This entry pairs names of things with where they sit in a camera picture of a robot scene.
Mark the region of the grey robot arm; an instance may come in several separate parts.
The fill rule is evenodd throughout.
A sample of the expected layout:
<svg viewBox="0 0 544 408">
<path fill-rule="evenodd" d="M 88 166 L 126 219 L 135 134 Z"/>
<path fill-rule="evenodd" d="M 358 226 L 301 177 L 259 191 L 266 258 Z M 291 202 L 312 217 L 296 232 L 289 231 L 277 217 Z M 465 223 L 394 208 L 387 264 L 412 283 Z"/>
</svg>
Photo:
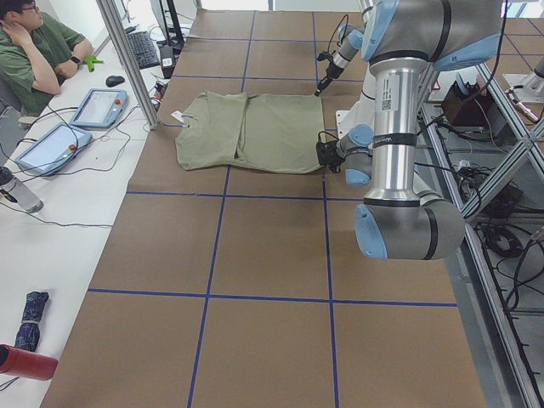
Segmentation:
<svg viewBox="0 0 544 408">
<path fill-rule="evenodd" d="M 366 22 L 374 7 L 374 1 L 358 1 L 360 7 L 361 25 L 355 26 L 349 23 L 349 15 L 345 14 L 337 24 L 331 35 L 327 49 L 321 51 L 316 57 L 317 62 L 326 60 L 325 75 L 318 81 L 315 96 L 320 96 L 328 86 L 337 80 L 349 66 L 353 58 L 362 49 L 363 36 L 366 30 Z"/>
<path fill-rule="evenodd" d="M 499 1 L 364 1 L 361 27 L 348 25 L 330 57 L 325 88 L 355 56 L 376 81 L 373 106 L 357 102 L 338 141 L 318 144 L 319 161 L 366 187 L 355 234 L 369 258 L 444 258 L 462 243 L 459 209 L 415 169 L 419 78 L 483 63 L 499 50 Z"/>
</svg>

